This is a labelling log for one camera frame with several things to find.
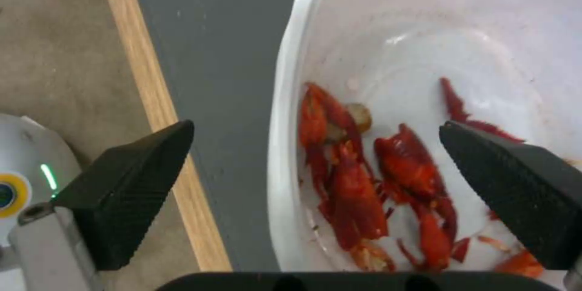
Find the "green indicator light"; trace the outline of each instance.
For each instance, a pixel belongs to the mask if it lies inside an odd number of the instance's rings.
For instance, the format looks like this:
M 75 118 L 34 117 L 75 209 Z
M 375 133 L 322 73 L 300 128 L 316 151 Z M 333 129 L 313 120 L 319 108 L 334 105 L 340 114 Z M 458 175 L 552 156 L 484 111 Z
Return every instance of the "green indicator light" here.
M 40 169 L 42 173 L 44 173 L 44 176 L 48 181 L 48 186 L 50 186 L 50 189 L 56 190 L 58 186 L 56 185 L 55 177 L 52 175 L 52 172 L 50 171 L 48 165 L 43 163 L 42 165 L 40 165 Z

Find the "table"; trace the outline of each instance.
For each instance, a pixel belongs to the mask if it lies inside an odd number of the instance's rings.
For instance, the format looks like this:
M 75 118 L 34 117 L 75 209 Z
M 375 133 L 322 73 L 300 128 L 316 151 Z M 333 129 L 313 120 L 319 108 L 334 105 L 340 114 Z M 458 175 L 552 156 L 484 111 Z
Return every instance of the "table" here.
M 152 130 L 195 122 L 173 194 L 200 270 L 278 270 L 266 148 L 293 0 L 108 1 Z

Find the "wooden table edge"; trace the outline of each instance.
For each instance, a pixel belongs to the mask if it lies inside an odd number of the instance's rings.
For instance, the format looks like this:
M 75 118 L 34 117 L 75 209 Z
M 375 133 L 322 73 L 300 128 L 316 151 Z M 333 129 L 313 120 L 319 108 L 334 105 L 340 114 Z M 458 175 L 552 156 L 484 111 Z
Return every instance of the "wooden table edge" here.
M 108 0 L 152 131 L 177 121 L 137 0 Z M 222 238 L 189 155 L 173 187 L 200 271 L 231 271 Z

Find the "black gray surface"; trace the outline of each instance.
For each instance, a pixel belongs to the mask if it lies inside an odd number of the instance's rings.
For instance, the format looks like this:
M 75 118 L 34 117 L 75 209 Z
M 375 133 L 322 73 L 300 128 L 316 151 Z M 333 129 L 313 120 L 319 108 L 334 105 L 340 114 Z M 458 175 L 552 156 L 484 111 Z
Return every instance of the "black gray surface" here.
M 139 0 L 233 268 L 278 270 L 266 149 L 279 43 L 293 0 Z

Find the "floor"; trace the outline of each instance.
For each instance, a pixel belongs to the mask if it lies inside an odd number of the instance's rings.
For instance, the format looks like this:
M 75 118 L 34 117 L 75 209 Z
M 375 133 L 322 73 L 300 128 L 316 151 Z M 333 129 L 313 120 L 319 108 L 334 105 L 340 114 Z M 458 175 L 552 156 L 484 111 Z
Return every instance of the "floor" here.
M 83 166 L 150 132 L 106 0 L 0 0 L 0 112 L 28 115 Z M 173 196 L 106 290 L 152 290 L 197 265 Z

